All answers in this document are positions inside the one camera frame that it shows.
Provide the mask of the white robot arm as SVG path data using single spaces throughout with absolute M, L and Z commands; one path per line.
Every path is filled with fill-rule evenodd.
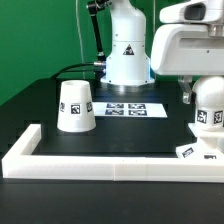
M 110 9 L 112 51 L 102 48 L 97 13 Z M 154 82 L 151 72 L 176 75 L 183 102 L 194 101 L 194 76 L 224 76 L 224 0 L 188 0 L 160 11 L 162 26 L 145 53 L 146 17 L 130 0 L 87 3 L 96 38 L 98 59 L 105 66 L 101 83 L 119 91 L 134 91 Z

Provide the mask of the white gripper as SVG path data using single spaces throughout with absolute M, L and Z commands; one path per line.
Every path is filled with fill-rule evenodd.
M 191 76 L 224 75 L 224 37 L 210 37 L 206 25 L 163 25 L 154 36 L 151 68 L 159 75 L 183 75 L 182 101 L 191 104 Z

